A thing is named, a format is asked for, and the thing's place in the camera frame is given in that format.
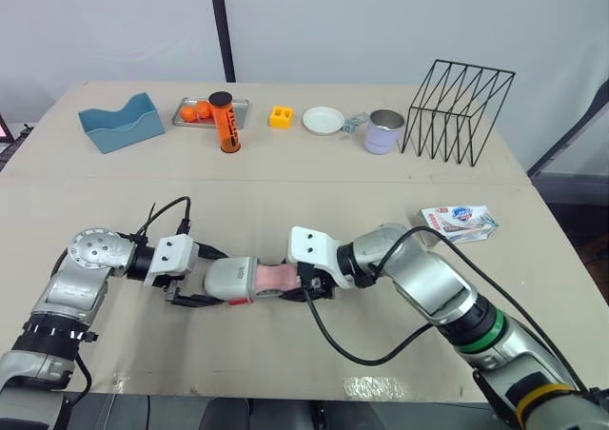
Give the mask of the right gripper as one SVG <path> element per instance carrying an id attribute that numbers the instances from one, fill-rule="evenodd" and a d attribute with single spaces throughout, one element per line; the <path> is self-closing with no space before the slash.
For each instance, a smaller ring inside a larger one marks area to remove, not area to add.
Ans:
<path id="1" fill-rule="evenodd" d="M 334 298 L 336 285 L 329 273 L 306 263 L 297 263 L 297 272 L 301 287 L 284 292 L 281 295 L 283 300 L 306 303 L 309 298 L 311 300 Z"/>

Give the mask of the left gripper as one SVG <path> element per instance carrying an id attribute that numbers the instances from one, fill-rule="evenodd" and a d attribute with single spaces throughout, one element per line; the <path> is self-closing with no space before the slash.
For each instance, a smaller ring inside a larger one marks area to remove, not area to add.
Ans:
<path id="1" fill-rule="evenodd" d="M 217 249 L 210 244 L 196 243 L 198 245 L 198 257 L 205 260 L 220 260 L 228 258 L 225 252 Z M 180 294 L 180 285 L 185 276 L 167 276 L 167 285 L 164 287 L 166 301 L 173 305 L 184 307 L 209 307 L 224 303 L 223 300 L 207 295 L 192 294 L 185 296 Z"/>

